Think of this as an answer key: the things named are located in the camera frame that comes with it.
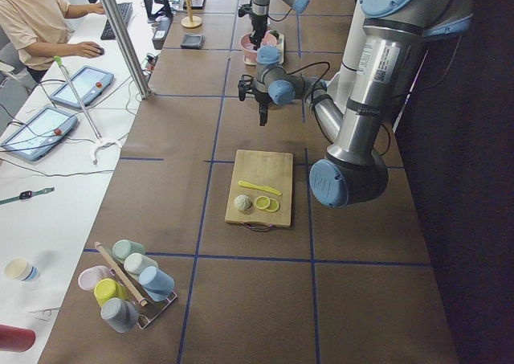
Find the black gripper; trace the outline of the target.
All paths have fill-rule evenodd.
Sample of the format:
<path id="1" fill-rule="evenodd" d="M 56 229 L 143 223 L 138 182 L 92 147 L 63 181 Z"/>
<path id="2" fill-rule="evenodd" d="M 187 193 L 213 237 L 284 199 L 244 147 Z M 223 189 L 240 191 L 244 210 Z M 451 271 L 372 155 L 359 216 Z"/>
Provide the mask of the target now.
<path id="1" fill-rule="evenodd" d="M 238 16 L 242 18 L 244 15 L 249 15 L 253 33 L 250 35 L 250 43 L 252 49 L 257 51 L 267 32 L 267 18 L 268 18 L 268 5 L 259 5 L 252 2 L 242 4 L 238 9 Z"/>
<path id="2" fill-rule="evenodd" d="M 261 92 L 257 88 L 257 80 L 248 74 L 243 74 L 238 81 L 238 96 L 240 101 L 245 101 L 250 95 L 259 103 L 259 125 L 265 126 L 268 119 L 268 105 L 271 97 L 266 92 Z"/>

